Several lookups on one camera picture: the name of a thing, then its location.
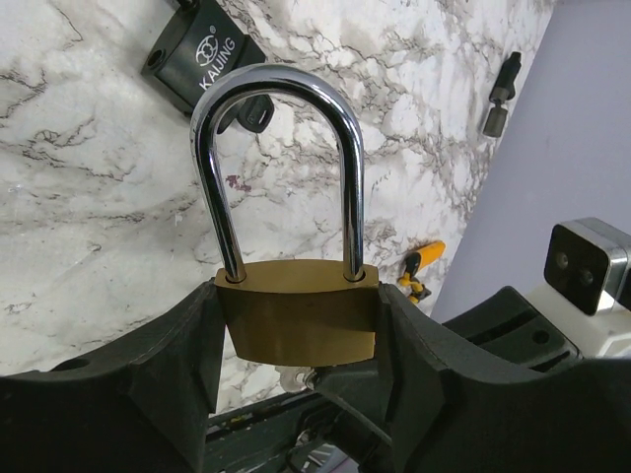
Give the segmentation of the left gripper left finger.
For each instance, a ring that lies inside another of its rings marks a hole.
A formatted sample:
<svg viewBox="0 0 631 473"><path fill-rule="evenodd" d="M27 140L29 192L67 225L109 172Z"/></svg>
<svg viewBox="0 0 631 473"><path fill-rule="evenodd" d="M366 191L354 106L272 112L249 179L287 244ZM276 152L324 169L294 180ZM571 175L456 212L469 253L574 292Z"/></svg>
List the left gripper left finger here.
<svg viewBox="0 0 631 473"><path fill-rule="evenodd" d="M201 285L48 372L3 376L2 471L201 471L224 335L216 289Z"/></svg>

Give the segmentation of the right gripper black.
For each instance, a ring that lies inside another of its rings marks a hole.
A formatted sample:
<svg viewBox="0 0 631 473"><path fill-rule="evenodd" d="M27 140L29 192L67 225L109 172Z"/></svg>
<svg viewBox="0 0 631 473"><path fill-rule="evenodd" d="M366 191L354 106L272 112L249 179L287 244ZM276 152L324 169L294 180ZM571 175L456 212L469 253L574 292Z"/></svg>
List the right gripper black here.
<svg viewBox="0 0 631 473"><path fill-rule="evenodd" d="M581 350L512 287L444 323L457 374L582 374Z"/></svg>

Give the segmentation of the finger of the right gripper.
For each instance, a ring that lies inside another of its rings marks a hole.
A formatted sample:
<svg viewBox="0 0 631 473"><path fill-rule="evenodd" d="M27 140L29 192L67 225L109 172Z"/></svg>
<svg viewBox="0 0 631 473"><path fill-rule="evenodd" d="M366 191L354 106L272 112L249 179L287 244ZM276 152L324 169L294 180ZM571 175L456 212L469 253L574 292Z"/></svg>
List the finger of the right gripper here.
<svg viewBox="0 0 631 473"><path fill-rule="evenodd" d="M392 472L377 362L317 369L310 376L310 388L340 409L325 438L354 460L361 472Z"/></svg>

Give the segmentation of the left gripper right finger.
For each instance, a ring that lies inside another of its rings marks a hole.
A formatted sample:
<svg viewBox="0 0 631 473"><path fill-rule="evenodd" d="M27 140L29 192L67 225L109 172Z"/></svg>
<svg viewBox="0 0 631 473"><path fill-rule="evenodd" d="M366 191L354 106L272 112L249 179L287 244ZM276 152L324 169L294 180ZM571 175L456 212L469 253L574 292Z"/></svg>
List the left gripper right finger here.
<svg viewBox="0 0 631 473"><path fill-rule="evenodd" d="M630 364L510 363L379 289L381 399L398 472L626 472Z"/></svg>

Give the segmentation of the small silver key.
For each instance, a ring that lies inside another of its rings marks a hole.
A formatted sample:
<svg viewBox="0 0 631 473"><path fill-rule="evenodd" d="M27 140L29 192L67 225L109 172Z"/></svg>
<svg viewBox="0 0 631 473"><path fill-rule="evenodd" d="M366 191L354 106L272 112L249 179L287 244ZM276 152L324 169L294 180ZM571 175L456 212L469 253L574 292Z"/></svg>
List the small silver key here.
<svg viewBox="0 0 631 473"><path fill-rule="evenodd" d="M276 367L280 386L285 392L297 393L315 389L316 370L311 367Z"/></svg>

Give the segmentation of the brass padlock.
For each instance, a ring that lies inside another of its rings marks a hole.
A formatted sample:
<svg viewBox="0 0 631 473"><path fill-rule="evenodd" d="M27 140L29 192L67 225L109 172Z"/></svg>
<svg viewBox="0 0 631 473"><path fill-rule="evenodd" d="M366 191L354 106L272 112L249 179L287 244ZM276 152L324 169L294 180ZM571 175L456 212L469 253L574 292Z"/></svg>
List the brass padlock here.
<svg viewBox="0 0 631 473"><path fill-rule="evenodd" d="M332 128L340 156L341 260L243 260L216 134L237 102L273 93L309 103ZM294 67L246 66L203 94L192 114L190 144L223 260L214 284L237 355L281 367L369 360L375 352L379 271L364 261L364 143L346 100L324 80Z"/></svg>

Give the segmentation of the black-headed key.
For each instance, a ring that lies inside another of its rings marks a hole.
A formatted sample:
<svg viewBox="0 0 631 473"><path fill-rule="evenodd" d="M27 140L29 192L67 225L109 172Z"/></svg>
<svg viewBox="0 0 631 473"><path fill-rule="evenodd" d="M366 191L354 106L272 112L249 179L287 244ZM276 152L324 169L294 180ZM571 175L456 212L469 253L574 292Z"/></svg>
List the black-headed key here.
<svg viewBox="0 0 631 473"><path fill-rule="evenodd" d="M262 133L269 125L274 113L274 104L269 95L258 95L246 99L237 116L238 123L252 133Z"/></svg>

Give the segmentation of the black padlock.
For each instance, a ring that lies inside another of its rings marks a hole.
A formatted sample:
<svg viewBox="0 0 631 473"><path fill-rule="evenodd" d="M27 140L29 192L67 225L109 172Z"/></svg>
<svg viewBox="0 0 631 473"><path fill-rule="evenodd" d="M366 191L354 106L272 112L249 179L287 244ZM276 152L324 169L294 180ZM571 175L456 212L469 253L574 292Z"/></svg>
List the black padlock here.
<svg viewBox="0 0 631 473"><path fill-rule="evenodd" d="M179 8L154 43L141 75L180 112L190 114L221 77L266 56L216 1Z"/></svg>

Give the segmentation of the black T-shaped tool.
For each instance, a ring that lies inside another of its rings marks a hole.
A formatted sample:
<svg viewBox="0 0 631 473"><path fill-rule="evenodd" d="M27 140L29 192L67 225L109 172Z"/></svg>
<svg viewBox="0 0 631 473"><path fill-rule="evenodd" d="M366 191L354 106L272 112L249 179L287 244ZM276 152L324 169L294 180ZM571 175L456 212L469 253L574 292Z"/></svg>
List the black T-shaped tool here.
<svg viewBox="0 0 631 473"><path fill-rule="evenodd" d="M492 107L482 129L484 136L499 138L502 135L508 117L505 104L516 95L515 81L521 68L522 54L513 51L509 58L503 62L489 95Z"/></svg>

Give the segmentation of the yellow handled pliers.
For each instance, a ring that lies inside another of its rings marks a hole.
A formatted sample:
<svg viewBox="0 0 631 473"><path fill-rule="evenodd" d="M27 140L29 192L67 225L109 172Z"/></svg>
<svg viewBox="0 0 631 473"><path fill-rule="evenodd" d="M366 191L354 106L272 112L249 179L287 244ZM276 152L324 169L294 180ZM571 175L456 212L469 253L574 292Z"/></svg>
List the yellow handled pliers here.
<svg viewBox="0 0 631 473"><path fill-rule="evenodd" d="M407 298L413 304L418 304L432 295L432 292L423 283L418 281L416 278L412 278L412 279L400 278L398 280L398 284L410 290L410 293L407 296Z"/></svg>

